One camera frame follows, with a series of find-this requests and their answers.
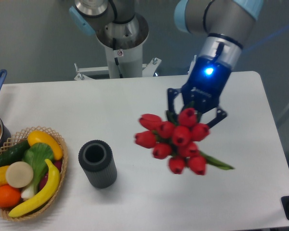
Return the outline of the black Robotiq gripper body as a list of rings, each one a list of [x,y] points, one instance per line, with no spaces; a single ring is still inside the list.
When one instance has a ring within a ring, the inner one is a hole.
[[[220,95],[243,50],[243,45],[223,34],[210,33],[181,88],[185,106],[206,113],[219,106]]]

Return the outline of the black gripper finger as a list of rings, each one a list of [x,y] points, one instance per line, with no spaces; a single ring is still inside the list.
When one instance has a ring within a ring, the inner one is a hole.
[[[174,88],[168,88],[167,89],[167,98],[168,98],[168,110],[172,113],[175,113],[175,107],[174,107],[174,100],[175,98],[182,93],[182,89],[174,89]]]
[[[215,110],[215,117],[211,118],[210,121],[208,121],[208,116],[207,113],[211,111],[212,109]],[[224,120],[227,117],[227,112],[220,106],[218,105],[217,107],[209,108],[207,106],[202,106],[202,123],[206,124],[209,128],[214,127],[218,123],[220,123],[222,120]]]

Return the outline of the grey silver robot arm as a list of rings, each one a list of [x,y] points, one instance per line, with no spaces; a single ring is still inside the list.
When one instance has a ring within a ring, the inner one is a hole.
[[[185,33],[206,33],[207,38],[188,71],[187,82],[168,89],[167,118],[178,123],[174,100],[183,98],[184,108],[195,109],[197,119],[212,110],[216,117],[209,127],[226,118],[220,95],[253,29],[261,0],[182,0],[174,10],[176,27]],[[96,35],[105,49],[109,76],[129,78],[151,76],[153,64],[143,67],[143,44],[149,28],[135,12],[132,0],[77,0],[69,14],[86,35]]]

